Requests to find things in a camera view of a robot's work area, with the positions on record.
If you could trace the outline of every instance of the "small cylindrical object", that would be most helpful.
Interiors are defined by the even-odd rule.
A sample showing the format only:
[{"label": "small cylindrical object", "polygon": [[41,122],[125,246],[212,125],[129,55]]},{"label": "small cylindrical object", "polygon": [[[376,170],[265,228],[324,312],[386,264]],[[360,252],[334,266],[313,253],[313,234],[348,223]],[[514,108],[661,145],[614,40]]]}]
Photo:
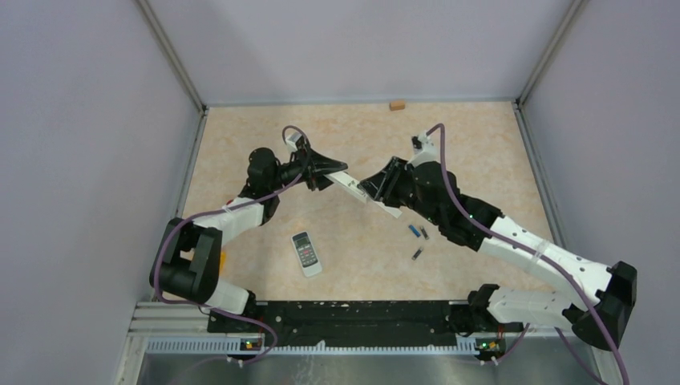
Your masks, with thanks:
[{"label": "small cylindrical object", "polygon": [[425,237],[426,240],[430,239],[430,236],[427,235],[427,231],[425,231],[425,228],[423,226],[420,226],[420,232],[423,233],[423,237]]},{"label": "small cylindrical object", "polygon": [[413,234],[415,234],[416,237],[420,238],[420,233],[418,232],[418,230],[415,229],[415,226],[408,225],[408,228],[411,229],[411,231],[413,232]]},{"label": "small cylindrical object", "polygon": [[413,254],[413,257],[411,257],[411,259],[415,261],[415,259],[416,259],[416,258],[420,255],[420,253],[422,253],[422,252],[423,252],[423,247],[420,246],[420,247],[418,248],[418,251],[416,251],[415,254]]},{"label": "small cylindrical object", "polygon": [[406,108],[405,100],[393,100],[390,102],[390,111],[398,111]]}]

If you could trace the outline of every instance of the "metal edge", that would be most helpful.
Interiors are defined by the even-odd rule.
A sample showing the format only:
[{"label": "metal edge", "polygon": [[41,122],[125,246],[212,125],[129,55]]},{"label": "metal edge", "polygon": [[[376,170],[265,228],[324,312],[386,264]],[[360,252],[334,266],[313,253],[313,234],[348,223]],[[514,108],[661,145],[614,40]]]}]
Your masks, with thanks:
[{"label": "metal edge", "polygon": [[498,97],[435,97],[423,98],[418,96],[395,96],[394,98],[348,98],[348,99],[267,99],[267,100],[245,100],[236,103],[208,103],[208,107],[266,107],[266,106],[295,106],[295,105],[319,105],[319,104],[388,104],[395,99],[405,99],[409,103],[478,103],[478,102],[512,102],[516,96]]},{"label": "metal edge", "polygon": [[520,128],[524,149],[527,152],[529,165],[531,166],[533,177],[536,180],[538,194],[543,203],[543,209],[545,211],[545,216],[548,219],[548,227],[550,228],[553,242],[566,249],[568,240],[565,236],[564,226],[562,225],[560,210],[557,208],[557,203],[555,202],[554,194],[543,166],[543,160],[535,145],[534,135],[526,116],[524,115],[524,109],[519,105],[519,100],[512,104],[512,110],[515,112],[517,125]]},{"label": "metal edge", "polygon": [[591,347],[591,350],[593,351],[593,359],[597,367],[596,374],[600,375],[602,382],[609,385],[623,383],[614,354],[611,351],[603,351],[596,347]]},{"label": "metal edge", "polygon": [[527,80],[524,89],[520,93],[520,97],[517,99],[520,107],[525,106],[526,103],[531,98],[533,90],[536,88],[536,85],[543,78],[545,71],[548,69],[548,67],[550,67],[550,63],[553,62],[555,55],[560,50],[560,47],[564,43],[566,35],[568,34],[572,25],[577,20],[578,16],[581,14],[587,3],[588,0],[572,0],[572,3],[569,6],[569,9],[567,10],[567,13],[562,18],[562,21],[560,22],[560,25],[557,27],[555,34],[550,39],[550,42],[543,51],[543,55],[540,57],[538,63],[533,68],[533,71],[529,76],[529,79]]},{"label": "metal edge", "polygon": [[184,207],[187,203],[187,197],[189,194],[189,186],[191,186],[191,179],[193,178],[193,171],[196,167],[196,159],[198,158],[198,152],[200,150],[200,142],[203,140],[203,132],[205,131],[205,124],[208,122],[208,112],[209,109],[205,109],[198,121],[198,128],[196,130],[196,136],[194,137],[191,153],[189,154],[189,159],[187,163],[187,168],[184,170],[184,181],[182,182],[182,189],[180,190],[180,197],[177,200],[177,205],[175,207],[175,216],[181,217],[184,212]]},{"label": "metal edge", "polygon": [[115,375],[115,385],[137,384],[144,363],[147,340],[142,336],[128,336],[125,339],[125,346]]},{"label": "metal edge", "polygon": [[144,18],[144,21],[147,23],[149,30],[151,31],[154,39],[156,40],[156,43],[158,44],[158,47],[163,52],[163,55],[165,56],[166,60],[168,60],[168,64],[172,68],[172,72],[174,72],[175,77],[177,77],[177,80],[180,82],[180,85],[187,93],[188,97],[192,100],[194,107],[196,107],[198,111],[205,110],[205,105],[203,101],[200,99],[196,87],[194,86],[191,78],[189,77],[186,68],[180,61],[180,58],[175,51],[175,48],[170,43],[168,35],[165,33],[163,27],[160,25],[160,21],[156,17],[156,13],[153,11],[151,4],[149,4],[148,0],[133,0],[133,1],[137,5],[137,8],[140,10],[140,13]]}]

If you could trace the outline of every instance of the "cable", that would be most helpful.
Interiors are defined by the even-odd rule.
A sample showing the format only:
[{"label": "cable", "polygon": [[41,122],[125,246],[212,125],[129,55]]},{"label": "cable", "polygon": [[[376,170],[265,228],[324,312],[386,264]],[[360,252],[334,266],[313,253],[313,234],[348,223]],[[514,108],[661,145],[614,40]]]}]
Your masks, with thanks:
[{"label": "cable", "polygon": [[[299,132],[300,135],[302,135],[302,137],[305,139],[305,142],[309,143],[307,135],[300,128],[297,128],[297,127],[292,126],[292,125],[285,126],[285,127],[283,127],[283,130],[281,130],[281,137],[283,138],[284,141],[285,141],[285,132],[289,129],[292,129],[294,131]],[[239,205],[228,206],[229,210],[234,211],[234,210],[241,209],[245,206],[254,205],[256,203],[261,203],[263,201],[267,201],[267,200],[272,199],[272,198],[278,196],[279,194],[283,193],[285,190],[293,187],[300,180],[300,178],[302,178],[302,173],[307,169],[307,166],[309,165],[310,157],[311,157],[311,153],[307,152],[307,156],[305,157],[305,161],[302,165],[302,170],[300,171],[300,173],[298,173],[298,175],[295,178],[293,178],[293,180],[290,183],[288,183],[286,186],[284,186],[280,190],[272,192],[271,194],[266,195],[262,198],[257,198],[254,201],[247,201],[247,202],[241,203]],[[186,224],[188,224],[189,222],[193,221],[194,219],[196,219],[198,217],[206,217],[206,216],[210,216],[210,215],[217,215],[217,214],[221,214],[221,213],[224,213],[224,212],[225,211],[223,209],[220,209],[220,210],[206,211],[204,213],[193,214],[193,215],[183,219],[180,223],[177,224],[177,226],[175,226],[174,229],[172,229],[170,231],[168,236],[163,241],[162,246],[160,247],[160,251],[158,252],[158,258],[156,259],[156,265],[154,266],[154,272],[153,272],[153,289],[154,289],[156,297],[159,299],[159,301],[161,301],[163,303],[167,303],[167,304],[189,304],[189,305],[200,306],[200,304],[195,303],[193,301],[172,300],[172,299],[164,298],[163,293],[160,291],[160,285],[159,285],[160,267],[163,263],[163,256],[165,255],[166,251],[168,250],[168,246],[170,245],[170,241],[179,233],[179,231],[182,229],[182,227],[184,227]],[[251,358],[247,361],[244,361],[243,365],[256,363],[257,361],[261,360],[265,355],[267,355],[274,347],[276,347],[276,345],[278,343],[278,335],[277,335],[276,331],[274,331],[274,329],[272,329],[269,325],[267,325],[263,322],[257,321],[256,319],[251,319],[251,318],[243,317],[243,316],[240,316],[240,315],[237,315],[237,314],[229,313],[228,311],[225,311],[225,310],[222,310],[222,309],[219,309],[219,308],[213,307],[212,310],[215,311],[216,313],[220,314],[220,315],[227,317],[227,318],[232,318],[232,319],[236,319],[238,321],[252,323],[254,325],[262,327],[262,328],[266,329],[273,336],[273,341],[272,341],[271,346],[269,346],[267,349],[265,349],[265,351],[263,351],[261,354],[256,355],[255,357],[253,357],[253,358]],[[184,375],[187,371],[192,370],[195,367],[200,366],[200,364],[203,364],[203,363],[206,363],[206,362],[208,362],[207,359],[190,366],[189,369],[180,373],[170,383],[174,383],[176,381],[176,379],[178,379],[179,377]]]},{"label": "cable", "polygon": [[446,186],[446,190],[448,192],[449,197],[451,198],[451,201],[455,205],[455,207],[458,209],[458,211],[463,214],[463,216],[472,223],[477,229],[485,232],[486,234],[496,237],[500,239],[501,241],[504,241],[508,243],[509,245],[513,245],[518,249],[522,249],[523,251],[526,251],[527,253],[530,254],[538,254],[540,256],[540,259],[543,260],[545,263],[553,267],[555,270],[557,270],[562,276],[569,282],[569,284],[575,289],[577,292],[578,296],[581,298],[585,306],[588,308],[588,311],[590,314],[593,316],[593,320],[597,324],[597,327],[600,329],[600,332],[602,335],[605,337],[605,341],[607,342],[607,346],[609,346],[609,349],[612,351],[614,358],[616,359],[619,371],[621,372],[621,379],[623,380],[624,385],[629,385],[630,380],[628,376],[628,371],[625,369],[625,364],[623,362],[623,357],[621,356],[621,353],[618,351],[618,348],[616,346],[616,343],[614,343],[614,340],[612,339],[612,336],[609,334],[609,331],[607,330],[605,324],[602,321],[602,318],[600,318],[600,315],[597,313],[595,310],[595,307],[593,306],[592,303],[590,303],[590,300],[588,300],[588,296],[586,296],[585,292],[579,286],[579,284],[573,279],[571,274],[565,268],[563,268],[561,265],[550,259],[549,257],[546,257],[542,253],[538,253],[534,249],[532,249],[529,246],[526,246],[524,244],[521,244],[517,241],[514,241],[511,238],[508,238],[506,236],[503,236],[501,234],[496,233],[495,231],[491,229],[487,229],[484,225],[479,223],[476,219],[470,217],[470,213],[463,207],[462,204],[460,204],[460,201],[458,198],[455,196],[453,193],[453,188],[451,187],[451,182],[448,179],[447,175],[447,167],[446,167],[446,128],[444,127],[443,124],[439,123],[436,124],[433,128],[430,128],[430,130],[427,131],[427,135],[429,136],[432,132],[436,131],[439,129],[439,157],[440,157],[440,163],[442,166],[442,178],[444,179],[444,185]]},{"label": "cable", "polygon": [[588,367],[588,364],[585,363],[585,361],[584,361],[583,359],[581,359],[581,357],[580,357],[580,356],[578,355],[578,353],[576,352],[576,349],[574,349],[573,346],[572,346],[572,344],[569,343],[569,341],[567,341],[567,338],[565,337],[564,333],[562,333],[562,330],[560,330],[560,329],[557,328],[557,327],[555,328],[555,330],[557,331],[557,335],[560,336],[560,339],[562,340],[562,342],[565,343],[565,346],[567,347],[567,349],[569,349],[569,352],[571,352],[571,354],[573,355],[574,359],[576,359],[576,362],[577,362],[579,365],[581,365],[581,367],[583,368],[583,370],[584,370],[586,373],[588,373],[588,375],[589,375],[590,377],[592,377],[592,378],[595,380],[596,383],[599,383],[600,385],[607,385],[606,382],[602,381],[595,373],[593,373],[593,371],[590,370],[590,367]]}]

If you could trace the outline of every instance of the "small wooden block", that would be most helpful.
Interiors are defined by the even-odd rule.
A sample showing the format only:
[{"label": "small wooden block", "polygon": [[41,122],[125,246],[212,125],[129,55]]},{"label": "small wooden block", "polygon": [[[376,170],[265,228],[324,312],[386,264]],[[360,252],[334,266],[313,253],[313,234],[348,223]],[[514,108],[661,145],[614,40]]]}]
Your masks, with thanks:
[{"label": "small wooden block", "polygon": [[390,102],[390,111],[403,110],[404,108],[406,108],[406,101],[404,100],[395,100]]}]

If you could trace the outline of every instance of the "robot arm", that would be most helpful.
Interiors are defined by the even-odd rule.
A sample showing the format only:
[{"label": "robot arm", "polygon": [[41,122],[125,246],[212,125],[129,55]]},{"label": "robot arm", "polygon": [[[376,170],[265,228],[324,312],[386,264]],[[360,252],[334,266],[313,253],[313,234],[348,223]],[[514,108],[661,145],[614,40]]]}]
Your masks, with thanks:
[{"label": "robot arm", "polygon": [[359,183],[359,188],[385,206],[406,206],[437,225],[449,241],[510,262],[553,286],[552,293],[533,293],[483,285],[468,297],[472,309],[498,323],[530,322],[572,329],[592,346],[608,350],[592,315],[571,284],[556,269],[540,259],[539,253],[562,266],[594,304],[614,342],[618,345],[635,304],[637,271],[624,262],[608,267],[588,261],[552,242],[531,234],[500,209],[480,199],[461,194],[455,175],[447,172],[461,205],[484,227],[537,251],[527,253],[476,228],[456,208],[446,190],[439,152],[428,132],[411,138],[414,156],[405,161],[392,157],[377,174]]},{"label": "robot arm", "polygon": [[[299,134],[286,139],[291,152],[289,162],[282,164],[269,148],[258,148],[249,155],[248,179],[238,198],[223,207],[224,212],[201,217],[186,224],[179,235],[170,240],[159,272],[159,286],[164,292],[189,301],[219,307],[233,314],[241,314],[249,299],[249,291],[220,279],[221,247],[243,233],[268,222],[279,205],[274,196],[261,203],[242,206],[246,202],[267,197],[284,186],[305,183],[314,190],[323,190],[333,184],[326,176],[342,172],[347,164],[315,152]],[[242,206],[236,210],[229,208]],[[182,222],[181,218],[169,221],[163,239]],[[181,252],[193,250],[189,261]],[[154,285],[155,269],[149,274]]]}]

